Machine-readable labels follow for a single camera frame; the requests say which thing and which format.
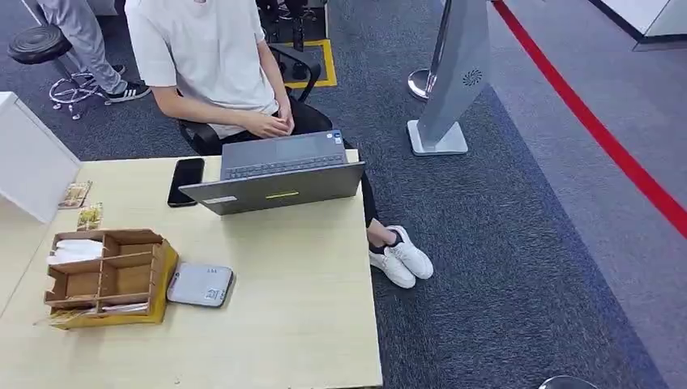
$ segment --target small card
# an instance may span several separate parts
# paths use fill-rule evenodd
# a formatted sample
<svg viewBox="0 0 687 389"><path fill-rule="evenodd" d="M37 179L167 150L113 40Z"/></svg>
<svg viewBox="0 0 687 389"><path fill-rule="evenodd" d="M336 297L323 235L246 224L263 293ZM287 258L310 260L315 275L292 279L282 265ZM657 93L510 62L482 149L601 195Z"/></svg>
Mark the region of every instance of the small card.
<svg viewBox="0 0 687 389"><path fill-rule="evenodd" d="M77 231L88 231L98 229L103 219L103 203L95 203L88 207L81 208L79 211L79 223L76 225Z"/></svg>
<svg viewBox="0 0 687 389"><path fill-rule="evenodd" d="M86 199L92 184L93 183L90 181L71 183L69 187L66 188L65 197L58 204L58 208L80 208L83 205L83 201Z"/></svg>

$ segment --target stool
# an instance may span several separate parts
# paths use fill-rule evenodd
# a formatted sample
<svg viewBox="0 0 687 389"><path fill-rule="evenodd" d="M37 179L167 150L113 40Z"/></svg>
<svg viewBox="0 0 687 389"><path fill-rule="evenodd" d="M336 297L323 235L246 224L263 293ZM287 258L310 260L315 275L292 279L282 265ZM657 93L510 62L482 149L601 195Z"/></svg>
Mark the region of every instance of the stool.
<svg viewBox="0 0 687 389"><path fill-rule="evenodd" d="M90 96L98 95L105 99L105 105L112 102L102 93L98 92L98 85L91 73L70 73L59 58L71 49L71 43L65 38L59 28L53 25L45 25L21 32L10 42L7 53L15 61L24 65L35 65L51 61L62 76L50 87L48 96L55 103L53 109L60 109L63 104L67 108L73 120L79 120L81 114L76 112L75 104Z"/></svg>

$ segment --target cardboard organizer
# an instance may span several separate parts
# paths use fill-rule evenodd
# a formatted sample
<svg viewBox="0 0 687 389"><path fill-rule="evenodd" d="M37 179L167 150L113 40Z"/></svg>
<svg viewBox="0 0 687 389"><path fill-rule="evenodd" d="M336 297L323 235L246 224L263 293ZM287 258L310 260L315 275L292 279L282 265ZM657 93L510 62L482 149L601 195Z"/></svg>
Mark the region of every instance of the cardboard organizer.
<svg viewBox="0 0 687 389"><path fill-rule="evenodd" d="M71 324L62 323L61 327L162 321L165 292L178 259L177 252L166 240L149 229L59 233L53 240L53 251L64 239L103 242L103 252L98 259L48 266L48 276L54 279L52 290L45 292L50 313L87 312ZM147 303L145 310L104 310L107 306L143 302ZM116 316L122 319L103 320Z"/></svg>

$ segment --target wooden desk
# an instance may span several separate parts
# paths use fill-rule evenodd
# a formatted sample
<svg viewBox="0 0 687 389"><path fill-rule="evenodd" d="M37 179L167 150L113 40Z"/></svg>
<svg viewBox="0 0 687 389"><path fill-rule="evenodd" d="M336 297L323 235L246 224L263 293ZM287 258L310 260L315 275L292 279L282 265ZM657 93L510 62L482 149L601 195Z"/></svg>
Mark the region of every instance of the wooden desk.
<svg viewBox="0 0 687 389"><path fill-rule="evenodd" d="M0 196L0 317L48 227Z"/></svg>
<svg viewBox="0 0 687 389"><path fill-rule="evenodd" d="M220 309L170 304L164 323L61 331L45 256L60 211L0 318L0 387L343 388L382 384L362 197L219 217L166 204L176 159L85 163L103 228L151 228L181 260L236 272ZM206 159L205 181L219 176Z"/></svg>

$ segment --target speaker grille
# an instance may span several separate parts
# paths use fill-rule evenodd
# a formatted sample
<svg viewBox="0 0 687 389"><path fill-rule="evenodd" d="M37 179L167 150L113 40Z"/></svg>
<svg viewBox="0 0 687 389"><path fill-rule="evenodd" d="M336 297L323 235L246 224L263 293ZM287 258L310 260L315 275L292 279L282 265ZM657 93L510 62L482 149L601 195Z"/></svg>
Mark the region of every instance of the speaker grille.
<svg viewBox="0 0 687 389"><path fill-rule="evenodd" d="M472 69L463 76L463 84L468 87L477 85L482 80L482 77L483 75L481 70Z"/></svg>

